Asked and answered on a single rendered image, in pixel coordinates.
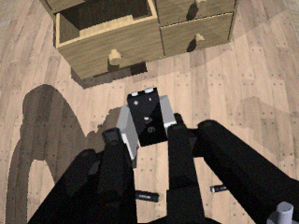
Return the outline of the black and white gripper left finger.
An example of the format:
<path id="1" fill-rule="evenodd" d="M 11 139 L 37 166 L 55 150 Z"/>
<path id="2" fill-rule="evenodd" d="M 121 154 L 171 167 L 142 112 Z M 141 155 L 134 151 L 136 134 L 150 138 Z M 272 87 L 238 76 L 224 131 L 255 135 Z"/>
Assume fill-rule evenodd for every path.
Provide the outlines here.
<path id="1" fill-rule="evenodd" d="M 89 148 L 76 156 L 27 224 L 137 223 L 138 136 L 128 105 L 116 127 L 102 132 L 103 151 Z"/>

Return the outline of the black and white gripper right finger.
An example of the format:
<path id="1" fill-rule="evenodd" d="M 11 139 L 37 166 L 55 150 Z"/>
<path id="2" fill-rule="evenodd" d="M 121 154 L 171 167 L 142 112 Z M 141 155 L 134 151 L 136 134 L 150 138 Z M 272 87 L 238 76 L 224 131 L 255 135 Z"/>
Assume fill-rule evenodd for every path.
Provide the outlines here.
<path id="1" fill-rule="evenodd" d="M 214 119 L 187 128 L 168 96 L 159 99 L 168 148 L 166 224 L 206 224 L 193 160 L 201 157 L 255 224 L 299 224 L 298 180 Z"/>

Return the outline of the black nine-volt battery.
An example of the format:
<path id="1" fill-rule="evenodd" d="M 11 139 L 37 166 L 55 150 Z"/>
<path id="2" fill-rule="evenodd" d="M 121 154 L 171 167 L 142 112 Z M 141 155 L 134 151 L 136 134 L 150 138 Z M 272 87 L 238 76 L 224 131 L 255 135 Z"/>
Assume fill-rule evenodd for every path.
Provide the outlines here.
<path id="1" fill-rule="evenodd" d="M 140 146 L 146 147 L 166 142 L 167 136 L 157 87 L 133 91 L 128 94 L 126 100 Z"/>

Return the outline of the small wooden chest of drawers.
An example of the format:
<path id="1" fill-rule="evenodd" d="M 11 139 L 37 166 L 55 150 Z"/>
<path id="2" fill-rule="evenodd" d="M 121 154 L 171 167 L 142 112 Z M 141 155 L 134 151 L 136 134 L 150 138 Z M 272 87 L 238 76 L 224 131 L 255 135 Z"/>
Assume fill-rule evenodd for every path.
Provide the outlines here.
<path id="1" fill-rule="evenodd" d="M 49 13 L 50 17 L 52 18 L 52 20 L 56 24 L 56 12 L 61 11 L 61 10 L 66 9 L 66 8 L 69 8 L 69 7 L 72 7 L 72 6 L 75 6 L 75 5 L 78 5 L 78 4 L 81 4 L 81 3 L 84 3 L 84 2 L 87 2 L 89 0 L 79 0 L 79 1 L 77 1 L 75 3 L 69 4 L 69 5 L 64 6 L 64 7 L 57 8 L 55 10 L 51 9 L 50 5 L 48 4 L 48 2 L 46 0 L 39 0 L 39 1 L 42 4 L 42 6 L 47 10 L 47 12 Z M 218 46 L 218 45 L 222 45 L 222 44 L 227 44 L 227 43 L 231 42 L 232 33 L 233 33 L 233 30 L 234 30 L 234 25 L 235 25 L 235 17 L 236 17 L 236 13 L 237 13 L 237 9 L 238 9 L 238 4 L 239 4 L 239 0 L 235 0 L 235 7 L 234 7 L 234 9 L 225 10 L 225 11 L 221 11 L 221 12 L 210 13 L 210 14 L 201 15 L 201 16 L 196 16 L 196 17 L 192 17 L 192 18 L 188 18 L 188 19 L 179 20 L 179 21 L 171 21 L 171 22 L 164 23 L 164 24 L 160 24 L 159 23 L 159 27 L 166 26 L 166 25 L 173 24 L 173 23 L 177 23 L 177 22 L 189 21 L 189 20 L 193 20 L 193 19 L 198 19 L 198 18 L 203 18 L 203 17 L 207 17 L 207 16 L 217 15 L 217 14 L 221 14 L 221 13 L 233 12 L 233 17 L 232 17 L 232 21 L 231 21 L 231 26 L 230 26 L 230 31 L 229 31 L 227 42 L 216 44 L 216 45 L 212 45 L 212 46 L 203 47 L 203 48 L 200 48 L 200 49 L 205 49 L 205 48 L 210 48 L 210 47 L 214 47 L 214 46 Z M 190 51 L 195 51 L 195 50 L 199 50 L 199 49 L 192 49 L 192 50 L 184 51 L 184 52 L 173 54 L 173 55 L 169 55 L 169 56 L 163 56 L 163 57 L 160 57 L 158 59 L 150 60 L 150 61 L 143 62 L 143 63 L 149 63 L 149 62 L 157 61 L 157 60 L 160 60 L 160 59 L 163 59 L 163 58 L 167 58 L 167 57 L 171 57 L 171 56 L 175 56 L 175 55 L 179 55 L 179 54 L 182 54 L 182 53 L 186 53 L 186 52 L 190 52 Z M 140 65 L 140 64 L 143 64 L 143 63 L 137 63 L 137 64 L 134 64 L 134 65 L 123 67 L 121 69 L 117 69 L 117 70 L 110 71 L 110 72 L 107 72 L 107 73 L 104 73 L 104 74 L 101 74 L 101 75 L 98 75 L 98 76 L 93 76 L 93 77 L 100 77 L 102 75 L 106 75 L 106 74 L 109 74 L 109 73 L 112 73 L 112 72 L 116 72 L 116 71 L 119 71 L 119 70 L 122 70 L 122 69 L 125 69 L 125 68 L 129 68 L 129 67 L 133 67 L 133 66 L 136 66 L 136 65 Z"/>

